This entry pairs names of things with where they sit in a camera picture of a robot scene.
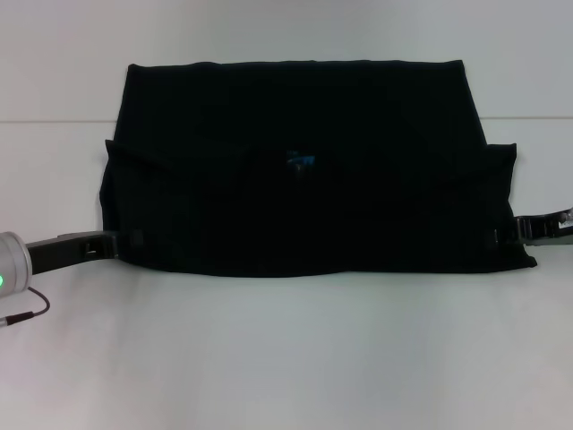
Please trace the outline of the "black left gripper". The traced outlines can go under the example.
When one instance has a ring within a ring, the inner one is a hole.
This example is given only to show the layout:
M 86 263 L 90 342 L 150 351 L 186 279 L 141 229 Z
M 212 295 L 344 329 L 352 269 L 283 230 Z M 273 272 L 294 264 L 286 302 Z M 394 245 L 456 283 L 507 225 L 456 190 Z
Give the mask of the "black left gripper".
M 71 233 L 26 244 L 32 274 L 38 275 L 73 265 L 115 259 L 117 247 L 141 247 L 141 230 Z

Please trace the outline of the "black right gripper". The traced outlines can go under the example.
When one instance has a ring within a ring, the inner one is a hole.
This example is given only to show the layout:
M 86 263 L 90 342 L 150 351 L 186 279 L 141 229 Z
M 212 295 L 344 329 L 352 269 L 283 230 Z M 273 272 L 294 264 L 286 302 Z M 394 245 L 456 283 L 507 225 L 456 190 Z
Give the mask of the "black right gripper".
M 573 245 L 573 208 L 544 215 L 515 217 L 500 227 L 488 229 L 485 245 Z

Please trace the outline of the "black shirt with FREE print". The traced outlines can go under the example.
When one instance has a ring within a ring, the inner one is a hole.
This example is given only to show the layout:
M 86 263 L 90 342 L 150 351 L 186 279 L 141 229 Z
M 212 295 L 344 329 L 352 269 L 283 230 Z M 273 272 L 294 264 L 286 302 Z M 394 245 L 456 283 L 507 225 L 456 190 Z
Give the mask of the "black shirt with FREE print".
M 100 189 L 130 264 L 231 277 L 533 268 L 513 144 L 484 137 L 464 64 L 128 67 Z

